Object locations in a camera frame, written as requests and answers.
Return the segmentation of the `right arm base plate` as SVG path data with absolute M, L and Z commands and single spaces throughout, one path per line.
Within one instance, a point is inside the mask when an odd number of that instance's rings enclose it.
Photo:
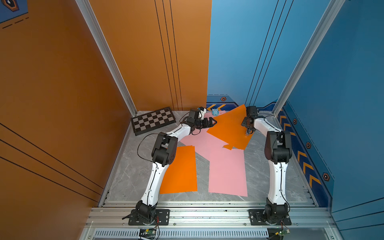
M 265 209 L 248 210 L 252 226 L 291 226 L 292 221 L 287 211 L 266 211 Z

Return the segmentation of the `orange paper front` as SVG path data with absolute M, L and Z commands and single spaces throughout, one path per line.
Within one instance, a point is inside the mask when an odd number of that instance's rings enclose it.
M 167 169 L 160 194 L 197 192 L 196 152 L 194 146 L 178 147 L 173 163 Z

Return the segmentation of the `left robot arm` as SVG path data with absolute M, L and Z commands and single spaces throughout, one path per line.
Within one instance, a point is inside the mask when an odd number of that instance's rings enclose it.
M 145 225 L 157 221 L 156 207 L 159 192 L 165 173 L 176 157 L 178 142 L 189 136 L 194 130 L 212 128 L 217 121 L 212 117 L 206 118 L 207 109 L 199 107 L 190 110 L 189 114 L 181 119 L 180 124 L 170 132 L 157 133 L 156 141 L 151 153 L 151 175 L 141 200 L 137 202 L 134 214 L 136 219 Z

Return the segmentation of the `pink paper top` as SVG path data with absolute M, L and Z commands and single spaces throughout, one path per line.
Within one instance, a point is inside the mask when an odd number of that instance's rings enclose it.
M 222 148 L 208 156 L 209 192 L 247 197 L 247 179 L 243 150 Z

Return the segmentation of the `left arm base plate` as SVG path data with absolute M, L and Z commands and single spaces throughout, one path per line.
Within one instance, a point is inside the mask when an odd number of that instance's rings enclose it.
M 128 217 L 128 224 L 130 226 L 167 226 L 170 220 L 170 210 L 156 209 L 155 212 L 149 216 L 141 215 L 137 210 L 132 210 Z

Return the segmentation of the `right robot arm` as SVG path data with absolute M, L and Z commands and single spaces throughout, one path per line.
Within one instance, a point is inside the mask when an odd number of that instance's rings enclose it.
M 270 188 L 266 205 L 263 210 L 249 210 L 251 224 L 290 226 L 291 208 L 286 197 L 286 173 L 293 155 L 291 134 L 273 126 L 259 115 L 259 109 L 255 106 L 246 107 L 242 126 L 247 129 L 247 135 L 259 131 L 266 137 L 264 153 L 270 167 Z

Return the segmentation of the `orange paper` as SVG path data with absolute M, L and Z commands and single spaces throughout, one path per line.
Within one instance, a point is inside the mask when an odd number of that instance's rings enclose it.
M 167 169 L 160 194 L 197 192 L 196 152 L 194 146 L 178 147 L 173 163 Z
M 245 150 L 251 135 L 246 135 L 246 128 L 241 124 L 246 117 L 246 107 L 241 105 L 225 114 L 214 117 L 217 121 L 214 127 L 209 128 L 207 133 L 225 142 L 223 148 Z

